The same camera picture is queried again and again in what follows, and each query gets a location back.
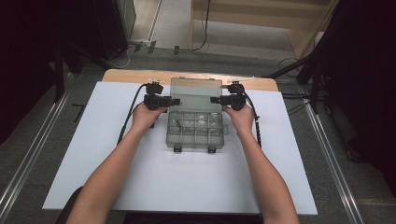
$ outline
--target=white board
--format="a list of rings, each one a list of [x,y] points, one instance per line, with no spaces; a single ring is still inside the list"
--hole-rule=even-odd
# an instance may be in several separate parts
[[[44,209],[63,209],[94,169],[117,144],[120,129],[139,84],[98,82],[64,160],[52,183]],[[260,116],[262,148],[285,179],[298,214],[316,215],[282,95],[247,91]],[[144,89],[137,102],[143,100]],[[163,95],[169,95],[164,86]],[[231,119],[223,149],[174,153],[165,144],[167,114],[162,114],[140,143],[115,210],[162,212],[259,213],[245,155]]]

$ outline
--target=forearm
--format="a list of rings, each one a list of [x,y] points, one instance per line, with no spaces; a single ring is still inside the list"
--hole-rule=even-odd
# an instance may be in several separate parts
[[[238,134],[264,223],[298,223],[288,187],[251,132]]]
[[[143,131],[131,129],[110,155],[91,174],[73,207],[68,223],[102,222],[118,199]]]

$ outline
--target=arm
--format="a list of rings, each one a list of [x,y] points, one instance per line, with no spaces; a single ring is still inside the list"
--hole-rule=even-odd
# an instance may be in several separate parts
[[[140,140],[166,108],[148,110],[139,105],[133,124],[117,147],[91,174],[78,195],[67,223],[105,223],[118,199]]]
[[[264,223],[299,223],[285,181],[262,152],[251,131],[252,109],[248,105],[240,111],[234,111],[228,106],[224,106],[223,109],[230,115],[245,151],[247,166]]]

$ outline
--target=transparent plastic box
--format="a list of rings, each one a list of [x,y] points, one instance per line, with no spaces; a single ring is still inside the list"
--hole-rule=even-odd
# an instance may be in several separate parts
[[[217,79],[172,78],[171,95],[180,105],[169,107],[166,144],[175,152],[182,148],[202,148],[215,153],[224,146],[221,105],[210,97],[221,95]]]

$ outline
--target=box lid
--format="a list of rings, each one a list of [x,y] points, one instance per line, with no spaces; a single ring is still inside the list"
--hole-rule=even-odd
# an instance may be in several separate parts
[[[180,99],[180,105],[171,106],[169,110],[221,113],[221,105],[210,103],[210,97],[221,95],[221,85],[218,79],[173,77],[171,96]]]

